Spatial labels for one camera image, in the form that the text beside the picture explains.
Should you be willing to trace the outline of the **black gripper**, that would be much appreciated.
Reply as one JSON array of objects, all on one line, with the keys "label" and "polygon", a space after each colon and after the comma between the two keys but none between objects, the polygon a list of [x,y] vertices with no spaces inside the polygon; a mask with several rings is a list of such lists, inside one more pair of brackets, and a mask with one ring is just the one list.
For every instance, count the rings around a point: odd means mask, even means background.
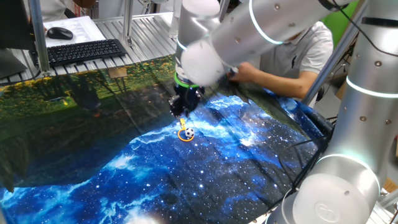
[{"label": "black gripper", "polygon": [[176,95],[169,98],[170,114],[176,118],[181,114],[189,118],[190,114],[196,110],[205,89],[200,86],[175,85],[174,90]]}]

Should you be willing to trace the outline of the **person's left hand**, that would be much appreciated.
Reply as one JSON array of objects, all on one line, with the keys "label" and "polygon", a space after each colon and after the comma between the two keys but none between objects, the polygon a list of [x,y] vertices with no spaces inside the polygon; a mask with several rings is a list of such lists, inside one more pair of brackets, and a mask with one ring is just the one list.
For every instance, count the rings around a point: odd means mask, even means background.
[{"label": "person's left hand", "polygon": [[229,79],[233,82],[255,83],[261,73],[262,71],[255,68],[251,63],[243,62],[238,67],[238,71],[234,75],[231,75]]}]

